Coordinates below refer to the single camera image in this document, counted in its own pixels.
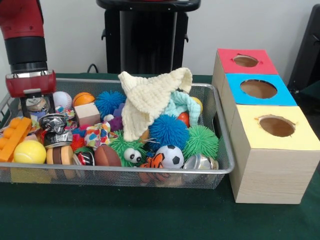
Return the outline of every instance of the soccer ball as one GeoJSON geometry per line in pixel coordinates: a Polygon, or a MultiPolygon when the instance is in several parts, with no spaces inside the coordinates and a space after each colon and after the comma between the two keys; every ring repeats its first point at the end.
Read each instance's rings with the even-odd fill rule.
{"type": "Polygon", "coordinates": [[[185,162],[184,155],[180,148],[173,145],[166,145],[159,148],[155,155],[163,154],[162,165],[164,169],[180,169],[185,162]]]}

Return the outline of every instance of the orange tiger toy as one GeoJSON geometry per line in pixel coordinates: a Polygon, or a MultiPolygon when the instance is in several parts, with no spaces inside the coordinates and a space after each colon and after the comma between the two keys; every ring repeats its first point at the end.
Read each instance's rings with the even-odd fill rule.
{"type": "MultiPolygon", "coordinates": [[[[140,168],[152,168],[152,169],[163,169],[162,161],[165,159],[163,153],[159,153],[154,157],[149,157],[146,163],[142,164],[140,168]]],[[[144,183],[149,183],[150,180],[156,180],[163,182],[170,175],[168,173],[159,173],[159,172],[140,172],[140,178],[144,183]]]]}

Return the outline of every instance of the round hole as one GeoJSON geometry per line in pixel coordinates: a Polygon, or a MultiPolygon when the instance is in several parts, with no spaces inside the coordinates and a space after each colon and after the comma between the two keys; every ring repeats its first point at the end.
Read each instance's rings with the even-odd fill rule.
{"type": "Polygon", "coordinates": [[[277,94],[277,89],[271,83],[263,80],[250,79],[241,83],[242,91],[258,99],[270,99],[277,94]]]}
{"type": "Polygon", "coordinates": [[[295,125],[281,116],[264,116],[259,123],[266,132],[276,137],[288,137],[295,132],[295,125]]]}
{"type": "Polygon", "coordinates": [[[233,60],[235,64],[246,68],[253,68],[259,63],[259,61],[254,57],[246,55],[238,55],[233,60]]]}

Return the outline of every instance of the yellow ball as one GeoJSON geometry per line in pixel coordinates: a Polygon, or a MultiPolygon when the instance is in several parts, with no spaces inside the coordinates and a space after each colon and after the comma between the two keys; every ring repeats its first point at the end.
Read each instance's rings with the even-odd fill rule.
{"type": "Polygon", "coordinates": [[[13,160],[20,164],[44,164],[47,151],[38,141],[26,140],[16,146],[13,153],[13,160]]]}
{"type": "Polygon", "coordinates": [[[201,107],[201,111],[200,111],[200,114],[202,114],[203,110],[204,110],[204,106],[202,105],[202,102],[199,100],[199,98],[196,98],[194,96],[191,97],[197,104],[200,105],[201,107]]]}

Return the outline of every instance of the black cable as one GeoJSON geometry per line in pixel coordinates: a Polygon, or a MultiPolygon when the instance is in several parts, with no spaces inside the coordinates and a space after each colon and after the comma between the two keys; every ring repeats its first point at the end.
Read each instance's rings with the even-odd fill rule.
{"type": "Polygon", "coordinates": [[[94,63],[91,63],[90,66],[88,67],[88,70],[86,71],[87,73],[90,73],[91,68],[94,67],[95,72],[98,74],[99,70],[97,68],[97,66],[94,63]]]}

